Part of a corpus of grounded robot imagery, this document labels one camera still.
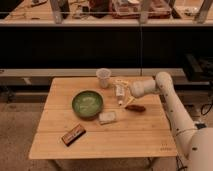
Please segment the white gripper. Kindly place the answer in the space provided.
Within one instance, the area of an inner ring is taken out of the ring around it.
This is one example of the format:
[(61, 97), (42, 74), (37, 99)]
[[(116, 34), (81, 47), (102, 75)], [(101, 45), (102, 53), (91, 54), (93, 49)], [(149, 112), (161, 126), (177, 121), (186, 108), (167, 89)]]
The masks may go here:
[(153, 94), (158, 91), (157, 84), (152, 79), (145, 80), (145, 81), (135, 81), (131, 84), (128, 81), (122, 80), (122, 79), (116, 79), (115, 82), (116, 84), (123, 85), (125, 87), (129, 86), (130, 93), (133, 96), (129, 98), (129, 100), (124, 105), (124, 107), (132, 103), (135, 100), (135, 98), (141, 98), (141, 97), (144, 97), (145, 95)]

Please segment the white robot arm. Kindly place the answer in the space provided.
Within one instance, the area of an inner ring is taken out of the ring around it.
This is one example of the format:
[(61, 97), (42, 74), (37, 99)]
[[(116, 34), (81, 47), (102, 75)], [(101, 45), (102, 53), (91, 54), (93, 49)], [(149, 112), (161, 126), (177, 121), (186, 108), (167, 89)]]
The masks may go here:
[(187, 163), (187, 171), (213, 171), (213, 127), (199, 129), (178, 97), (172, 77), (159, 72), (154, 79), (121, 81), (134, 98), (159, 92), (165, 99), (174, 140)]

